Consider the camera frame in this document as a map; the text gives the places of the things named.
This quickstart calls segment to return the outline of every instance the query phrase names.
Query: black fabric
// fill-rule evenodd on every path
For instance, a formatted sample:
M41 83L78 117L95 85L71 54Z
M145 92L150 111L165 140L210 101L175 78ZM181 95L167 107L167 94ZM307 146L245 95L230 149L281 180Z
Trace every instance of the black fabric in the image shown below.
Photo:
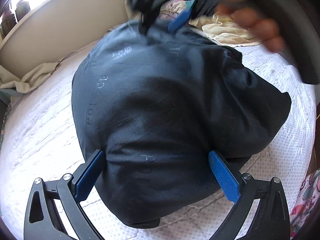
M160 218L220 189L208 154L238 168L263 150L288 117L288 93L241 64L235 49L188 27L168 34L138 22L103 38L72 84L72 111L85 160L108 165L96 188L124 224L152 228Z

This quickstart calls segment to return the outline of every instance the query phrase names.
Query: white bedsheet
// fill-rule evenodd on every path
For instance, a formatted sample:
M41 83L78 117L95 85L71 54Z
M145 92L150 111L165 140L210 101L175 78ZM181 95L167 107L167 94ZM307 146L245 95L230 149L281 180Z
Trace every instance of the white bedsheet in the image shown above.
M35 178L57 180L84 162L71 111L71 82L78 65L95 43L64 60L37 90L15 97L0 154L0 207L8 228L23 239L27 200ZM291 209L305 177L314 143L314 88L300 82L297 70L262 46L237 48L243 63L292 98L291 112L272 143L253 156L242 172L256 179L281 178ZM158 228L138 230L123 225L103 204L94 189L82 202L84 211L105 239L207 240L232 207L221 191L161 219ZM239 236L246 233L257 203ZM66 216L62 206L59 212Z

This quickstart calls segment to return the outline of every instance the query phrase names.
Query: pink patterned cloth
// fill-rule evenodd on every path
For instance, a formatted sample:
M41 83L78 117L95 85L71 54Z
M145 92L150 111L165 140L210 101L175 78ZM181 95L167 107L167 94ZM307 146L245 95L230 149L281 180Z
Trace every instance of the pink patterned cloth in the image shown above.
M290 214L291 239L303 226L320 196L320 169L303 181L297 202Z

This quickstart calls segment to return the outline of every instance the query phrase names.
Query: blurry hand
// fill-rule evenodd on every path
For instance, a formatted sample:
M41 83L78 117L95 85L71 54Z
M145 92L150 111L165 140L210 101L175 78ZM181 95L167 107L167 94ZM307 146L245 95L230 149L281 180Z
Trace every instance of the blurry hand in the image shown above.
M230 15L241 27L249 29L257 38L263 41L264 46L271 52L281 52L284 48L284 39L279 35L279 27L273 19L262 19L251 8L231 11L227 6L220 4L217 7L218 15Z

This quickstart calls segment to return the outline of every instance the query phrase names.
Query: beige wall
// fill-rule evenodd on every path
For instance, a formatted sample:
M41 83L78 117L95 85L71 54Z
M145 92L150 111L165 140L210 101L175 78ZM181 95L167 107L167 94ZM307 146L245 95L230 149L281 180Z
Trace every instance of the beige wall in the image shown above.
M0 65L22 78L127 20L124 0L49 0L29 12L0 43Z

